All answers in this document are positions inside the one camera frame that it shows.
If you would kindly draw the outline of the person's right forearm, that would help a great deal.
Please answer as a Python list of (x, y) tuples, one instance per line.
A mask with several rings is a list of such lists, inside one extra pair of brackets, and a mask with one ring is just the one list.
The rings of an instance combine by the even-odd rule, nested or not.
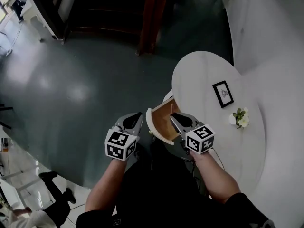
[(208, 152), (198, 154), (190, 151), (190, 154), (213, 200), (226, 203), (231, 196), (241, 192), (235, 179), (223, 170)]

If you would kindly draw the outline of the dark wooden staircase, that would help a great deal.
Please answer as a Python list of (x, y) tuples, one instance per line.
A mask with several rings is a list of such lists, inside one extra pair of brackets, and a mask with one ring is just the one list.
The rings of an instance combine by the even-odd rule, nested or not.
[(114, 34), (152, 54), (167, 0), (31, 0), (54, 39), (70, 33)]

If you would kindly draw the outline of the large white wood-lined drawer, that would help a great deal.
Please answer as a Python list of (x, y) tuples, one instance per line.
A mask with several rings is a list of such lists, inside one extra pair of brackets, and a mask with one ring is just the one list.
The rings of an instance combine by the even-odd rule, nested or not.
[[(179, 134), (173, 128), (170, 121), (171, 100), (174, 97), (168, 98), (157, 107), (148, 108), (146, 112), (146, 122), (149, 128), (149, 133), (168, 145), (174, 145)], [(174, 99), (174, 113), (180, 113), (180, 110)]]

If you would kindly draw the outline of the black picture frame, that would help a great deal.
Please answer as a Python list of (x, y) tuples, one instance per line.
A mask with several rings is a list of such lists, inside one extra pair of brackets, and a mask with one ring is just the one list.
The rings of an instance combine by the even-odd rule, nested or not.
[(212, 87), (215, 91), (221, 108), (225, 108), (228, 105), (234, 103), (234, 99), (226, 81), (221, 81), (216, 84), (213, 84)]

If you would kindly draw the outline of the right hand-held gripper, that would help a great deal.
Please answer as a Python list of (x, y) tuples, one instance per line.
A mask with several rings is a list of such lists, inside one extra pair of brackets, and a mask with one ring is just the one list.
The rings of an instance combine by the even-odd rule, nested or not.
[(202, 154), (213, 147), (215, 132), (208, 124), (203, 125), (193, 115), (186, 113), (171, 114), (170, 121), (180, 136), (184, 135), (183, 130), (194, 129), (185, 134), (186, 149)]

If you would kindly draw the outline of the white curved console table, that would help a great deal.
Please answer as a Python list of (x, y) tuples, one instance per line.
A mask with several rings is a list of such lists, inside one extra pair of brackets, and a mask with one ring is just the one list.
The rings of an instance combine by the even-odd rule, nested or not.
[[(226, 81), (234, 103), (221, 108), (212, 87)], [(250, 195), (260, 181), (266, 154), (262, 115), (249, 85), (241, 74), (222, 57), (206, 51), (184, 56), (172, 75), (172, 92), (181, 112), (195, 116), (215, 131), (210, 154)], [(238, 129), (229, 116), (238, 108), (248, 109), (249, 125)]]

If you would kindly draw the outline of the person's left forearm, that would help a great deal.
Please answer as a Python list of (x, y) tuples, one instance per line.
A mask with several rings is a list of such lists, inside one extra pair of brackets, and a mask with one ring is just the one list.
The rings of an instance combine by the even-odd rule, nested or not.
[(85, 212), (93, 210), (113, 212), (126, 166), (127, 161), (111, 160), (101, 179), (90, 191), (86, 200)]

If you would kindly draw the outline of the white flowers in white pot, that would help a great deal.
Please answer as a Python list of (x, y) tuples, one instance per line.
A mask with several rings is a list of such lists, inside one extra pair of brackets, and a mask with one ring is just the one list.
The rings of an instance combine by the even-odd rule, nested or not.
[(249, 113), (246, 107), (238, 108), (229, 116), (229, 123), (236, 126), (238, 129), (246, 128), (249, 125)]

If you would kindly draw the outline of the white table with curved legs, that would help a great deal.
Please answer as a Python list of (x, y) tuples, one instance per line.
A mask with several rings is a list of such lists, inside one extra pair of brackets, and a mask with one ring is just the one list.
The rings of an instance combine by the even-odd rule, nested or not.
[(37, 18), (37, 20), (43, 25), (44, 28), (48, 29), (52, 38), (58, 39), (54, 31), (51, 29), (51, 27), (43, 17), (42, 13), (38, 9), (37, 3), (34, 0), (26, 1), (26, 4), (22, 9), (21, 16), (24, 18), (25, 23), (29, 26), (31, 34), (34, 35), (39, 42), (42, 42), (43, 38), (41, 37), (39, 30), (33, 25), (31, 21), (34, 17)]

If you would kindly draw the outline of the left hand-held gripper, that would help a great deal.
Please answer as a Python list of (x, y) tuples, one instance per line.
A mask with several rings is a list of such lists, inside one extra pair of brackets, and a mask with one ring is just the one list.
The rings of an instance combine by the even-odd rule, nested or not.
[(143, 123), (142, 113), (130, 113), (118, 118), (105, 139), (105, 154), (113, 159), (125, 161), (136, 150)]

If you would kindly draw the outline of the person's black clothing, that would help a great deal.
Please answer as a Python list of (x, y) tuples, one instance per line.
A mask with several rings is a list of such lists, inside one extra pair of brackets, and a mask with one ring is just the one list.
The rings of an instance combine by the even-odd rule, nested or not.
[(226, 203), (200, 194), (184, 160), (155, 140), (126, 167), (113, 212), (79, 215), (76, 228), (276, 228), (242, 192)]

